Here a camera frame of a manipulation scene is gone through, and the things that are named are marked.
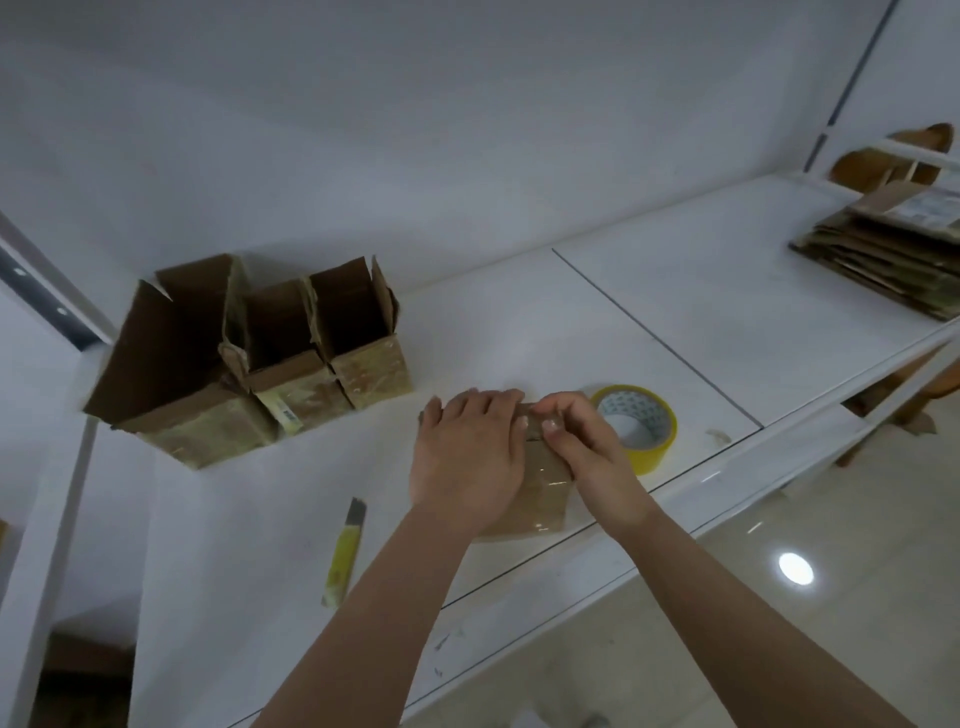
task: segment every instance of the label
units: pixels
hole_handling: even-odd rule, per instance
[[[263,405],[270,410],[270,414],[283,427],[283,431],[288,435],[296,435],[303,429],[303,422],[294,414],[285,401],[276,392],[259,392],[257,397],[263,402]]]
[[[887,211],[899,220],[932,231],[952,230],[960,234],[960,195],[930,187]]]

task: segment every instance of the white shelf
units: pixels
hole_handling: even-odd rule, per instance
[[[351,497],[368,515],[356,573],[408,509],[417,414],[434,393],[635,383],[674,408],[677,440],[654,488],[756,425],[549,250],[401,298],[399,337],[417,393],[191,473],[158,458],[132,728],[225,728],[264,705],[320,633],[334,542]],[[561,534],[472,546],[447,602],[589,526],[579,499]]]
[[[769,425],[948,326],[787,249],[846,201],[762,177],[557,250]]]

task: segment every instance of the left hand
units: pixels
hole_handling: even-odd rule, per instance
[[[423,409],[414,446],[410,499],[442,522],[476,537],[510,505],[523,479],[523,399],[508,392],[462,392],[446,407],[434,397]]]

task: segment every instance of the clear packing tape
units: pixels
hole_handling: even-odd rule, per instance
[[[523,445],[523,481],[507,511],[487,528],[477,541],[504,541],[562,531],[566,519],[566,502],[573,489],[573,473],[562,457],[543,441],[543,421],[552,420],[564,426],[557,412],[535,415],[532,404],[516,406],[514,419],[527,417],[527,438]]]

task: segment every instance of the finger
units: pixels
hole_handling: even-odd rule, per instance
[[[529,421],[526,415],[517,417],[510,425],[510,460],[513,463],[519,462],[523,466],[524,448],[523,444],[527,439],[527,425]]]
[[[572,432],[560,429],[556,424],[543,422],[543,437],[546,444],[560,455],[570,466],[575,478],[586,478],[593,458],[597,454],[584,445]]]
[[[461,392],[459,395],[450,400],[446,407],[444,407],[444,415],[441,417],[443,422],[447,420],[454,420],[464,413],[464,407],[467,406],[468,397],[476,392],[476,388],[467,389],[466,392]]]
[[[482,415],[487,411],[493,395],[496,392],[474,392],[467,397],[467,404],[464,405],[465,415]]]
[[[440,398],[434,395],[423,408],[423,419],[420,420],[420,432],[426,432],[437,426],[443,413],[444,408],[440,404]]]
[[[504,420],[511,420],[516,406],[523,400],[523,392],[518,389],[508,389],[506,392],[496,392],[487,412]]]
[[[537,402],[532,411],[547,414],[560,411],[567,429],[575,432],[587,447],[609,460],[616,459],[623,450],[620,438],[593,406],[583,392],[557,392]]]

